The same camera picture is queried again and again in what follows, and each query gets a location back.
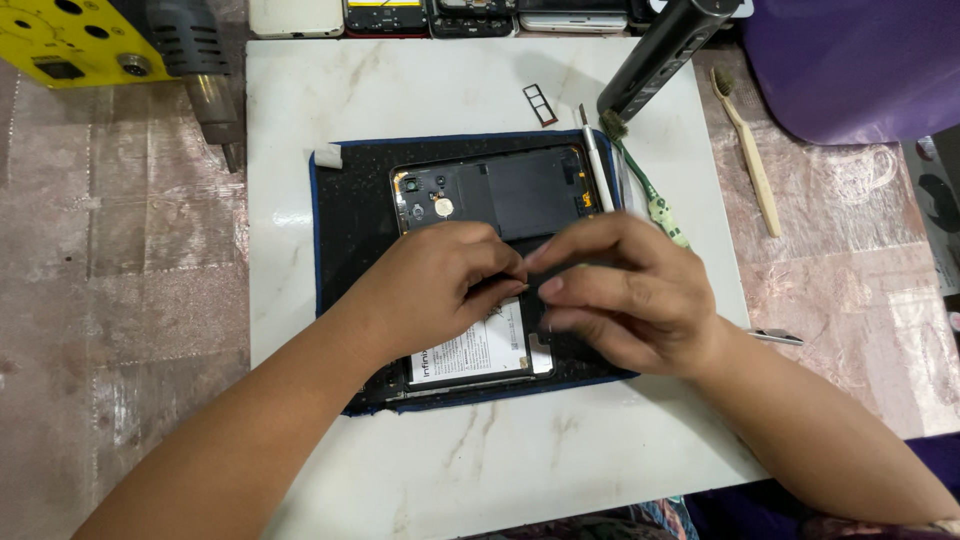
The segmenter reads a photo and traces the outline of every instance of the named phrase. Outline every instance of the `green toothbrush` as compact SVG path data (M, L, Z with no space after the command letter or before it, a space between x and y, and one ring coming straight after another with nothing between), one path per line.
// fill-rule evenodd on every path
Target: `green toothbrush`
M623 159L627 161L627 166L630 167L630 170L634 171L636 178L640 180L640 185L643 186L643 192L647 196L647 209L650 210L650 219L670 236L673 243L682 248L690 249L690 242L686 239L686 236L681 233L680 227L677 227L677 222L673 219L673 214L670 212L670 205L667 204L666 199L660 197L660 194L654 189L654 185L650 184L650 179L647 178L647 175L643 174L643 171L640 170L639 165L636 164L630 152L627 152L626 147L623 146L622 139L627 136L629 132L626 122L623 121L623 118L620 118L619 114L607 109L600 115L600 125L603 127L604 133L607 134L607 138L616 146L617 150L620 151Z

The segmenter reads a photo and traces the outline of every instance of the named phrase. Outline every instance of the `white pry tool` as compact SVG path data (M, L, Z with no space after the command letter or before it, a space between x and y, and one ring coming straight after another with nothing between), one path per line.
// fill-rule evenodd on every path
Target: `white pry tool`
M590 159L590 170L597 184L597 193L600 195L600 209L604 212L616 210L610 188L607 186L607 175L603 172L603 162L600 161L600 151L597 150L597 141L593 138L593 129L587 123L587 113L584 104L580 104L580 118L584 121L584 139L587 141L587 155Z

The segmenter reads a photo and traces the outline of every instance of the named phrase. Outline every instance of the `black repair mat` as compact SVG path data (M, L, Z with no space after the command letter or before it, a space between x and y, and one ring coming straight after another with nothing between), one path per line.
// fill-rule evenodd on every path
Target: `black repair mat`
M604 137L597 138L607 178L611 179L609 143ZM582 142L580 131L570 131L340 143L344 167L340 170L315 167L313 171L314 227L318 240L315 250L317 315L333 306L399 238L390 183L390 171L394 167ZM542 242L543 238L539 238L511 244L525 255ZM536 287L540 282L542 279L533 277L531 285ZM524 326L532 331L542 314L542 304L536 298L535 288L521 300L530 306L524 309L523 319ZM611 366L572 335L544 333L541 340L549 342L553 350L555 371L549 378L387 402L402 390L406 381L404 362L397 361L367 382L345 414L372 413L382 408L411 410L476 403L635 375Z

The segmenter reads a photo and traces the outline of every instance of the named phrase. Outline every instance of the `purple container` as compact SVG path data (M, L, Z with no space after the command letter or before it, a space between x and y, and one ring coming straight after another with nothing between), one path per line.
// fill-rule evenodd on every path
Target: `purple container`
M767 105L818 144L960 124L960 0L754 0L747 54Z

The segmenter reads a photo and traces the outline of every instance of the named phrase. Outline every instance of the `forearm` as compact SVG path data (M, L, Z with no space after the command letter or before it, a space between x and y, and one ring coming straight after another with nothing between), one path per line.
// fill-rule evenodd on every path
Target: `forearm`
M318 321L150 452L75 538L256 538L374 362Z
M798 499L879 523L960 517L943 484L860 403L744 332L729 336L693 383Z

